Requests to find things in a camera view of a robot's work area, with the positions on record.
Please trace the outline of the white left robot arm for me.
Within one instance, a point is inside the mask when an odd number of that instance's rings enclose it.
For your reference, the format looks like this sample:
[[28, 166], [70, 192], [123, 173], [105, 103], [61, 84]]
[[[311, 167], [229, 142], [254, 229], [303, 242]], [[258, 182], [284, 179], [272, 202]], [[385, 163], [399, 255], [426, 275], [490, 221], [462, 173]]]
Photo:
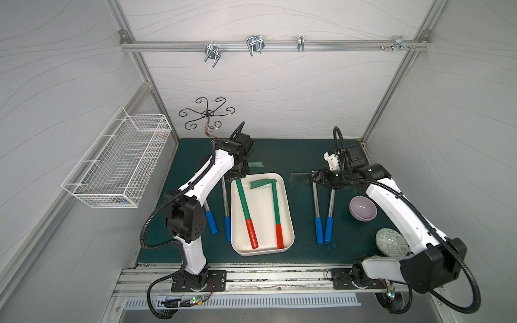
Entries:
[[180, 282], [194, 291], [202, 290], [208, 280], [201, 241], [207, 226], [204, 209], [207, 197], [222, 178], [243, 178], [250, 173], [247, 157], [253, 145], [251, 137], [244, 133], [214, 141], [212, 152], [203, 158], [199, 171], [177, 191], [169, 190], [165, 194], [167, 199], [178, 195], [165, 208], [165, 225], [180, 246]]

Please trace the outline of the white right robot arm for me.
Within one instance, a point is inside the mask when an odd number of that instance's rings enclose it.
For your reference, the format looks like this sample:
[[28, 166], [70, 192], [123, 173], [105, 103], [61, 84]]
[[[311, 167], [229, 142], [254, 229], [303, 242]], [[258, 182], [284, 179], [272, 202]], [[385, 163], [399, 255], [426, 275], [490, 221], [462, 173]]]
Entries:
[[326, 152], [324, 160], [327, 166], [313, 173], [313, 183], [336, 190], [361, 189], [384, 211], [409, 246], [404, 256], [359, 259], [353, 266], [358, 284], [367, 279], [388, 280], [428, 293], [458, 279], [461, 273], [471, 274], [464, 261], [467, 247], [462, 240], [449, 238], [427, 220], [382, 165], [352, 159], [345, 150]]

